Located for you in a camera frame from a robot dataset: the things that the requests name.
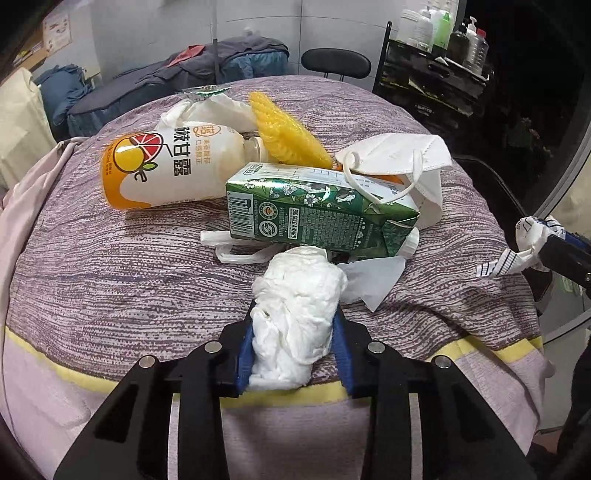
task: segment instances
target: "white face mask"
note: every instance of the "white face mask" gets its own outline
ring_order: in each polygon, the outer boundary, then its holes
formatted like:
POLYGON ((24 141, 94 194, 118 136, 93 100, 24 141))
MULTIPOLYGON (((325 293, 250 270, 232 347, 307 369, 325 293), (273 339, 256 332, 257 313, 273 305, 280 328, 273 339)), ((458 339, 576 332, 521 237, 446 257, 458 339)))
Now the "white face mask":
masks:
POLYGON ((421 213, 420 230, 441 219, 443 196, 439 170, 452 166, 447 145, 438 135, 382 134, 366 138, 335 155, 347 182, 370 202, 388 203, 410 194, 421 213), (404 190, 379 199, 359 185, 351 172, 372 176, 396 175, 404 190))

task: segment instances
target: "green drink carton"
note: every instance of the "green drink carton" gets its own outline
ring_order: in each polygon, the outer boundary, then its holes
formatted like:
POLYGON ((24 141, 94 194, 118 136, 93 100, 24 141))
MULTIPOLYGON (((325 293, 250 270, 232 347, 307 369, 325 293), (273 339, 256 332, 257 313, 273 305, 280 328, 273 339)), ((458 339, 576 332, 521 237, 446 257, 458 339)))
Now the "green drink carton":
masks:
MULTIPOLYGON (((378 198, 400 185, 353 175, 378 198)), ((375 204, 351 188, 342 172, 249 163, 226 182, 230 235, 315 245, 359 258, 393 257, 418 219, 409 195, 375 204)))

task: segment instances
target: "green bottle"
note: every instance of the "green bottle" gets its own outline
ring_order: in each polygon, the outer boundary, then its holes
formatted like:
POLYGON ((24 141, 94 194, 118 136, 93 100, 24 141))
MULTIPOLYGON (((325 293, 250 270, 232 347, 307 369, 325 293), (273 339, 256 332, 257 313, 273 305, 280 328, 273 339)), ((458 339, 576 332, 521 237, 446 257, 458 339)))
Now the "green bottle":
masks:
POLYGON ((447 51, 447 43, 449 37, 452 34, 452 20, 449 12, 445 12, 439 19, 439 25, 437 25, 437 31, 433 38, 433 55, 436 57, 445 57, 447 51))

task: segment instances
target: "yellow corn toy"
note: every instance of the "yellow corn toy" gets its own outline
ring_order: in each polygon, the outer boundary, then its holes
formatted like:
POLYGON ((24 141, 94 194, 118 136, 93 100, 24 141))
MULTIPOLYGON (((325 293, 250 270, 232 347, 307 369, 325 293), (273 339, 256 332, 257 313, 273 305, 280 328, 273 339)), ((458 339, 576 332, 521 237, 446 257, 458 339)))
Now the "yellow corn toy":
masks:
POLYGON ((332 169, 329 153, 304 125, 262 92, 251 92, 248 99, 265 148, 278 162, 332 169))

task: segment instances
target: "chair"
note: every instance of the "chair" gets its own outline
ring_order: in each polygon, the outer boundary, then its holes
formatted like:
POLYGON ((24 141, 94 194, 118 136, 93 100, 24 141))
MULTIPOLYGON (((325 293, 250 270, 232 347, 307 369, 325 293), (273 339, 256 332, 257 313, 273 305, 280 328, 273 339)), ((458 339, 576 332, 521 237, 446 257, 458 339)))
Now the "chair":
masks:
POLYGON ((371 62, 361 53, 341 48, 312 48, 301 56, 301 64, 312 72, 340 75, 342 82, 345 77, 364 79, 371 72, 371 62))

